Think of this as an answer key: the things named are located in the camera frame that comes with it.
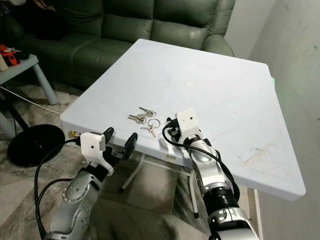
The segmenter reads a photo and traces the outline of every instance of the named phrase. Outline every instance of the sofa armrest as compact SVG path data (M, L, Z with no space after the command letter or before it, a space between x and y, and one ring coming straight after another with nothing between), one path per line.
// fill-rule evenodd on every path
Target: sofa armrest
M19 47L19 42L25 34L24 28L11 14L5 15L1 31L1 38L3 39L1 40L3 40L8 47Z
M221 54L231 57L235 56L234 51L232 51L230 45L221 35L207 36L202 44L201 50L214 54Z

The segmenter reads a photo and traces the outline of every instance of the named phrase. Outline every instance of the table top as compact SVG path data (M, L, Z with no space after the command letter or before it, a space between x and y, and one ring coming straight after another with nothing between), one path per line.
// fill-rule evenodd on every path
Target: table top
M157 112L154 138L127 119ZM62 115L65 130L102 133L124 146L138 133L136 150L191 167L180 148L167 144L167 117L193 108L201 132L221 153L238 184L288 200L306 192L266 64L139 39Z
M15 66L10 66L5 71L0 71L0 84L4 84L5 82L9 81L13 77L19 75L20 73L24 72L25 70L31 68L32 66L38 63L38 58L30 54L29 58L26 60L21 60L21 62Z

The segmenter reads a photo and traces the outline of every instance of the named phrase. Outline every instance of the leather couch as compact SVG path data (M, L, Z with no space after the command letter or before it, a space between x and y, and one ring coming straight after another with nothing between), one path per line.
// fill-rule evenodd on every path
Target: leather couch
M37 39L11 18L16 46L35 54L50 81L89 87L137 39L233 56L224 39L235 0L54 0L71 28Z

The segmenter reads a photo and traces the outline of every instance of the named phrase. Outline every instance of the floor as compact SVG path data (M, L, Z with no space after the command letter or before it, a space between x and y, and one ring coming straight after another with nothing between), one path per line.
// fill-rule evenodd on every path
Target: floor
M34 84L10 81L7 88L51 110L62 113L82 91L61 83L53 87L59 99L48 105L42 89ZM59 114L49 112L20 99L13 98L14 106L29 126L52 124L61 127ZM0 132L0 139L6 139ZM34 167L13 165L7 157L9 142L0 141L0 236L7 240L40 239L34 206ZM92 212L84 239L88 240L207 240L210 230L207 213L200 191L196 199L200 218L195 219L187 176L148 163L127 187L118 190L138 165L140 153L134 152L129 160L117 165L113 176L104 181L103 188ZM147 160L161 163L154 157ZM39 174L39 187L57 178L74 177L86 166L81 149L71 144L44 164ZM52 214L62 200L64 183L52 186L44 195L40 206L45 229L49 229ZM247 188L240 186L239 205L250 218Z

